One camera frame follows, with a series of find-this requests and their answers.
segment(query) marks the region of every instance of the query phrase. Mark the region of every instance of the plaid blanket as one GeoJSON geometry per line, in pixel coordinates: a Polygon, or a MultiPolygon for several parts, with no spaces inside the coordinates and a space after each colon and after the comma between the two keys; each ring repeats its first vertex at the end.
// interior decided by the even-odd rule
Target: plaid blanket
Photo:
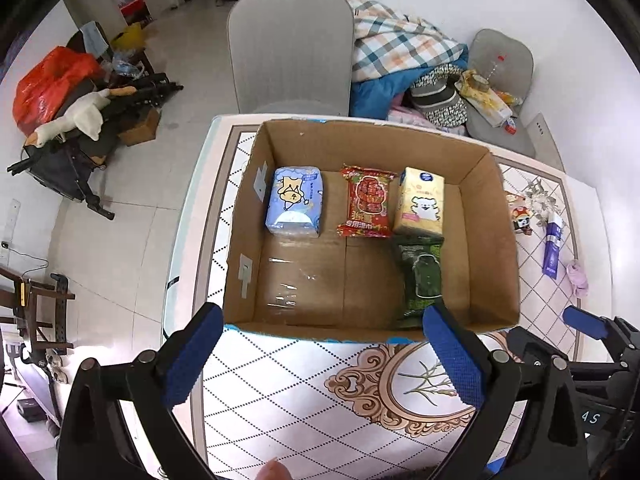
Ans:
{"type": "Polygon", "coordinates": [[[464,43],[417,16],[399,14],[373,0],[347,0],[354,15],[352,81],[378,79],[408,68],[457,60],[464,43]]]}

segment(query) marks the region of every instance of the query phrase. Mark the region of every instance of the green wet wipes pack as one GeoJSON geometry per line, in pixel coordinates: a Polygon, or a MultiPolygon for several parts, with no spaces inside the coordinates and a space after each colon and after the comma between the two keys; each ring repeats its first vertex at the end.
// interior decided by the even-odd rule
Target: green wet wipes pack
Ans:
{"type": "Polygon", "coordinates": [[[404,275],[404,307],[398,328],[422,325],[422,312],[442,303],[440,250],[444,238],[394,236],[392,243],[404,275]]]}

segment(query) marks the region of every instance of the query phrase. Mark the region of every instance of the red snack package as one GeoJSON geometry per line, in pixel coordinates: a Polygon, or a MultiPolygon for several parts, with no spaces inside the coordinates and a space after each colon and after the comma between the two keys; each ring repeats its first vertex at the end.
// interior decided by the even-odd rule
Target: red snack package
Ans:
{"type": "Polygon", "coordinates": [[[396,175],[357,166],[345,166],[340,172],[349,181],[349,214],[347,221],[338,225],[338,234],[379,238],[391,236],[386,200],[389,183],[396,175]]]}

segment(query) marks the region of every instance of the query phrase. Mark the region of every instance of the wooden chair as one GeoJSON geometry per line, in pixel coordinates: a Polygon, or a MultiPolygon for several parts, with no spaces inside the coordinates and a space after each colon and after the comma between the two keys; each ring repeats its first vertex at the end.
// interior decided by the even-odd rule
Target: wooden chair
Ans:
{"type": "Polygon", "coordinates": [[[14,317],[0,317],[0,323],[15,324],[18,327],[20,336],[28,340],[31,350],[66,350],[73,348],[71,343],[66,342],[66,300],[74,300],[75,294],[66,291],[68,281],[64,276],[64,280],[58,280],[62,283],[62,289],[49,283],[41,283],[35,280],[25,282],[21,276],[11,272],[8,269],[0,267],[0,276],[11,280],[14,283],[14,290],[0,289],[0,306],[9,307],[14,311],[14,317]],[[38,296],[46,298],[54,298],[56,300],[55,323],[46,323],[37,321],[38,314],[38,296]],[[48,341],[42,334],[42,328],[53,328],[56,332],[56,340],[48,341]],[[38,339],[38,333],[42,335],[44,340],[38,339]]]}

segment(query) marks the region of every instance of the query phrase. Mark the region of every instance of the white tile floor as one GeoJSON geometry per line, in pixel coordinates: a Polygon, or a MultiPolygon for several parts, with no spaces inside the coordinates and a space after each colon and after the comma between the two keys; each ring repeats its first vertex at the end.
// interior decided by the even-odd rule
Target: white tile floor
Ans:
{"type": "MultiPolygon", "coordinates": [[[[16,382],[13,376],[7,376],[4,380],[7,383],[16,382]]],[[[18,391],[18,388],[8,385],[2,388],[0,406],[2,408],[9,407],[2,418],[4,418],[5,424],[12,432],[22,451],[42,477],[46,480],[55,479],[57,463],[56,442],[47,431],[47,425],[44,421],[27,422],[20,416],[13,404],[14,397],[18,391]]],[[[31,397],[30,392],[22,392],[17,398],[26,399],[28,397],[31,397]]]]}
{"type": "MultiPolygon", "coordinates": [[[[50,270],[68,276],[76,295],[67,313],[76,348],[63,359],[70,379],[86,357],[125,362],[161,343],[166,275],[191,174],[211,119],[238,111],[228,12],[214,0],[194,0],[149,25],[151,63],[184,90],[162,108],[155,140],[120,147],[107,169],[92,176],[113,221],[84,203],[63,202],[49,256],[50,270]]],[[[69,390],[58,385],[63,408],[69,390]]],[[[135,419],[130,407],[126,413],[135,419]]],[[[138,423],[132,431],[144,439],[138,423]]]]}

